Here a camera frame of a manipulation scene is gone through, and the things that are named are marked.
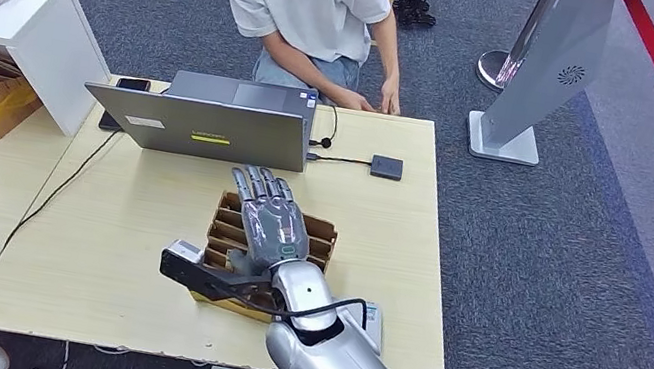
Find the person's left hand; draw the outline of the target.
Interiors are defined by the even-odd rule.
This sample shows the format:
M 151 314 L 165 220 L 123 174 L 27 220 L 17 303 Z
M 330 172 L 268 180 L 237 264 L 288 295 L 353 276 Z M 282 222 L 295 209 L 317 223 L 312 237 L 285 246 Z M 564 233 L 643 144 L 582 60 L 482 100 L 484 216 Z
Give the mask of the person's left hand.
M 381 113 L 399 116 L 400 110 L 400 80 L 398 76 L 389 76 L 381 88 Z

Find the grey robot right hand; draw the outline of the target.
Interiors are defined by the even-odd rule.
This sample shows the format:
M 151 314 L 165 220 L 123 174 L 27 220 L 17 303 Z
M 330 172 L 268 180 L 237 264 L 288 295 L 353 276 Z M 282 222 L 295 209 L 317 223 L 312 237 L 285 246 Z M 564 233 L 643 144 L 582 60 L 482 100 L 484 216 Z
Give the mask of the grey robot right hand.
M 270 169 L 234 167 L 231 175 L 240 198 L 247 251 L 231 250 L 232 268 L 240 275 L 258 276 L 284 261 L 304 261 L 309 236 L 303 213 L 286 180 Z

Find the person's right hand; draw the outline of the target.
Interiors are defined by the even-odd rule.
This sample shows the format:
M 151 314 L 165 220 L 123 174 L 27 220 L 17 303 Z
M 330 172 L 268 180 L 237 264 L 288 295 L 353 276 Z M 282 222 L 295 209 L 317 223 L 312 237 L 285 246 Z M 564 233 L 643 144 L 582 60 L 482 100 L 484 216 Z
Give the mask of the person's right hand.
M 356 111 L 376 111 L 376 109 L 368 103 L 366 98 L 353 90 L 333 85 L 332 87 L 323 90 L 323 93 L 329 97 L 336 106 Z

